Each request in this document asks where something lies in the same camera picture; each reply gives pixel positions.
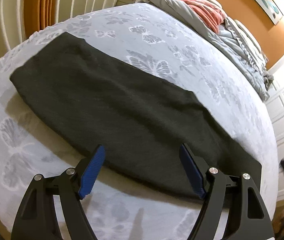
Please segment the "dark grey pants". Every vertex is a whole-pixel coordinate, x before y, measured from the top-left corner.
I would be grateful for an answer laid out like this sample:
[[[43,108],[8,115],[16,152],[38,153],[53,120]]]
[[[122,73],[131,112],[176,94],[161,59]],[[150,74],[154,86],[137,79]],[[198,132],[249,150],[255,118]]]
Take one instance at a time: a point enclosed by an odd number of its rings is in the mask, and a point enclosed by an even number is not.
[[[195,94],[63,33],[17,68],[17,92],[82,155],[105,147],[105,165],[151,189],[196,198],[181,144],[232,176],[261,184],[261,164],[230,137]]]

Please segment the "grey butterfly bedspread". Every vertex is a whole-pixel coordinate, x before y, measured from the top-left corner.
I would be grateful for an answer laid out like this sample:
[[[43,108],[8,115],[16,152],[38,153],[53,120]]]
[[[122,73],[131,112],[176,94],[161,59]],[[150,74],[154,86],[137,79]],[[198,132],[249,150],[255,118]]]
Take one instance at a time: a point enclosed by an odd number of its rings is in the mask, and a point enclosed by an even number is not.
[[[35,33],[0,59],[0,221],[8,231],[36,173],[55,176],[106,150],[86,213],[98,239],[186,239],[197,199],[179,146],[258,182],[269,213],[277,147],[269,75],[235,53],[227,18],[218,50],[173,15],[136,3]]]

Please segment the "grey ruffled duvet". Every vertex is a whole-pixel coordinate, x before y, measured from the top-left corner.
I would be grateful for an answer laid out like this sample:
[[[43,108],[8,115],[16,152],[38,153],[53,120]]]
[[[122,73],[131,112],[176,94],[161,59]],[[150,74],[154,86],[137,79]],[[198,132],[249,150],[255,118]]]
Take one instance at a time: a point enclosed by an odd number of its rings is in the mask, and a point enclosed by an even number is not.
[[[239,28],[233,25],[227,16],[224,23],[219,26],[219,34],[210,30],[201,18],[184,2],[178,0],[137,0],[140,3],[148,3],[167,12],[188,27],[194,29],[201,37],[216,47],[226,56],[237,69],[245,76],[255,89],[262,101],[269,99],[269,87],[274,77],[269,74],[266,64],[258,59],[251,50],[252,47],[240,34]]]

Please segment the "pink blanket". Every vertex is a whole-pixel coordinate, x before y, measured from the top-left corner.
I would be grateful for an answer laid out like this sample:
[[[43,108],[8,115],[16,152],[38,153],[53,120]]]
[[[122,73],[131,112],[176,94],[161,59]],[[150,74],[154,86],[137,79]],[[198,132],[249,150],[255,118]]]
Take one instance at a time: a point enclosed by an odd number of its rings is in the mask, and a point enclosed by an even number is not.
[[[208,0],[178,0],[186,3],[215,34],[227,15],[223,9]]]

